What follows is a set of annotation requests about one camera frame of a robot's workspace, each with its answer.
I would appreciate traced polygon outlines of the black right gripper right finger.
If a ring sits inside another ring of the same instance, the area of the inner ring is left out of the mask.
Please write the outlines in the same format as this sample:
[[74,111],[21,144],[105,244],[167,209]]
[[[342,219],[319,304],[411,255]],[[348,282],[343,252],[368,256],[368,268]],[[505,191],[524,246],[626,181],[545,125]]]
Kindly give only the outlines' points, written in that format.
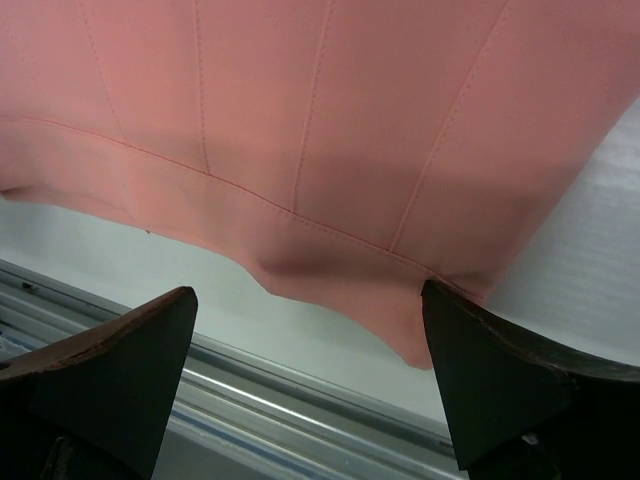
[[437,281],[421,297],[460,470],[472,479],[638,478],[638,367],[548,339]]

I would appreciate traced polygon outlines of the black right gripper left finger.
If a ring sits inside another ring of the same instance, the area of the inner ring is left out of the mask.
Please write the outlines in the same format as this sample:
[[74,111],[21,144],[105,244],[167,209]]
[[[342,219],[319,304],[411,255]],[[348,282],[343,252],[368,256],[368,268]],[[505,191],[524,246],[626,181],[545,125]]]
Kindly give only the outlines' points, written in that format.
[[197,309],[182,286],[3,361],[2,478],[151,478]]

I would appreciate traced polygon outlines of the aluminium rail frame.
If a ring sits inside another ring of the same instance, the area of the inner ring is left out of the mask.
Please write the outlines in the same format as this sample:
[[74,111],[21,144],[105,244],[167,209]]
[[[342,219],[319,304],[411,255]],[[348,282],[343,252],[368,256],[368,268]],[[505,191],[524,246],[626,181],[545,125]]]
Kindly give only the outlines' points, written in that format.
[[155,477],[457,479],[433,422],[194,335]]

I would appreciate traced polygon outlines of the pink skirt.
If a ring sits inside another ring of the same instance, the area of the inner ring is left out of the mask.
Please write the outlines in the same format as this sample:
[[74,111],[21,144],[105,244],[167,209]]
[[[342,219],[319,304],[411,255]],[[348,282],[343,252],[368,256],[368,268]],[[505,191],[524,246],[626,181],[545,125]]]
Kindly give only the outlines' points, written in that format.
[[635,1],[5,1],[1,194],[224,255],[432,364],[639,94]]

